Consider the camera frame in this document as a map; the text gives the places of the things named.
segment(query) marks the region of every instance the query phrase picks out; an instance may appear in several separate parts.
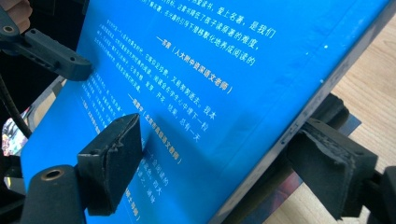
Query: blue paper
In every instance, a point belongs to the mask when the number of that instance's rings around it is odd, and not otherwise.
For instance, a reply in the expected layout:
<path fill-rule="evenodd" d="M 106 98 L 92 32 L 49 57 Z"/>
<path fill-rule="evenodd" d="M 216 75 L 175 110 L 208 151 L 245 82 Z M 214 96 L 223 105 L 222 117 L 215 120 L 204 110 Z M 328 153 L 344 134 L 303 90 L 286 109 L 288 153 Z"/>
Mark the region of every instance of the blue paper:
<path fill-rule="evenodd" d="M 25 179 L 76 164 L 137 112 L 144 159 L 117 213 L 89 223 L 221 220 L 388 2 L 91 0 L 78 53 L 94 72 L 68 81 L 36 129 Z"/>

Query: wooden table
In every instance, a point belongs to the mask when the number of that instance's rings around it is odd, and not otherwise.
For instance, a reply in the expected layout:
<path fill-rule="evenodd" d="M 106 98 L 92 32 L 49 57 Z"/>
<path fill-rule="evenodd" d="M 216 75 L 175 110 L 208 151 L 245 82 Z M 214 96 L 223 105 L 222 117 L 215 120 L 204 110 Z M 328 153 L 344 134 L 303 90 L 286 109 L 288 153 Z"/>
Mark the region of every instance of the wooden table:
<path fill-rule="evenodd" d="M 378 155 L 376 169 L 396 165 L 396 17 L 332 93 L 362 122 L 350 138 Z M 360 218 L 337 222 L 302 185 L 264 223 L 366 223 L 367 216 L 364 209 Z"/>

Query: black clamp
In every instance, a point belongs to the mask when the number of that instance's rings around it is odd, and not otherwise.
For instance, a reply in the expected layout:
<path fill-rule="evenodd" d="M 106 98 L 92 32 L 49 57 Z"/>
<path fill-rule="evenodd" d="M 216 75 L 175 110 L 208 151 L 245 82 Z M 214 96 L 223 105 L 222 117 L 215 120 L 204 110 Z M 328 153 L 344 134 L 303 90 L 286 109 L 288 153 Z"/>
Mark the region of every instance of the black clamp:
<path fill-rule="evenodd" d="M 9 55 L 23 55 L 66 79 L 86 80 L 92 72 L 91 63 L 59 42 L 31 29 L 24 35 L 0 7 L 0 50 Z"/>

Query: black plastic part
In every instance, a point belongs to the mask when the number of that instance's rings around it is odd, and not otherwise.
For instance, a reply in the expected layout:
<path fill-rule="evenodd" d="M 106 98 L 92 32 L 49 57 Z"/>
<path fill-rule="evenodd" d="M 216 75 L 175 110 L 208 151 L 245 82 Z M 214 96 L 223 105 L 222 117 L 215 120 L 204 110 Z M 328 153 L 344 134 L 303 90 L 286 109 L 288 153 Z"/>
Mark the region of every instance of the black plastic part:
<path fill-rule="evenodd" d="M 18 26 L 1 7 L 0 49 L 10 55 L 21 54 L 72 81 L 86 80 L 92 72 L 92 65 L 88 60 L 37 29 L 29 30 L 23 38 Z"/>
<path fill-rule="evenodd" d="M 92 72 L 89 61 L 37 29 L 26 32 L 24 41 L 17 44 L 18 53 L 66 79 L 83 81 Z"/>
<path fill-rule="evenodd" d="M 114 120 L 78 154 L 90 215 L 108 216 L 116 211 L 142 157 L 138 114 Z"/>
<path fill-rule="evenodd" d="M 349 110 L 344 102 L 333 94 L 329 94 L 312 114 L 311 119 L 318 119 L 330 127 L 338 130 L 349 117 Z"/>
<path fill-rule="evenodd" d="M 344 102 L 330 93 L 311 118 L 319 119 L 332 128 L 338 129 L 345 124 L 348 116 L 349 111 L 344 106 Z M 286 157 L 286 152 L 283 151 L 247 192 L 230 215 L 224 219 L 223 223 L 244 222 L 249 214 L 257 209 L 261 209 L 261 204 L 266 203 L 271 193 L 292 173 L 293 170 Z"/>
<path fill-rule="evenodd" d="M 396 166 L 385 169 L 381 181 L 382 198 L 389 214 L 390 223 L 396 223 Z"/>
<path fill-rule="evenodd" d="M 8 14 L 0 7 L 0 49 L 4 42 L 15 42 L 19 39 L 20 29 Z"/>
<path fill-rule="evenodd" d="M 326 124 L 310 119 L 287 149 L 291 166 L 335 218 L 358 217 L 363 180 L 377 156 Z"/>
<path fill-rule="evenodd" d="M 383 175 L 375 173 L 366 180 L 361 201 L 370 210 L 368 224 L 396 224 L 396 166 L 385 169 Z"/>
<path fill-rule="evenodd" d="M 36 174 L 28 192 L 21 224 L 85 223 L 74 167 L 55 166 Z"/>

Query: blue book cover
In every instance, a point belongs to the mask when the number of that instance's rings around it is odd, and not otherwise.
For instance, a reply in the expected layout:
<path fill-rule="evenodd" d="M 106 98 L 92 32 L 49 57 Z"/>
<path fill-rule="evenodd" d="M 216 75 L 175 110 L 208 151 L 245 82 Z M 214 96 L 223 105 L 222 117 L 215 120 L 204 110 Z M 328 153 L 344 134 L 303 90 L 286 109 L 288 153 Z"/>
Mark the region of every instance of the blue book cover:
<path fill-rule="evenodd" d="M 91 0 L 68 81 L 22 151 L 28 183 L 139 113 L 144 158 L 116 214 L 221 222 L 379 32 L 389 0 Z"/>

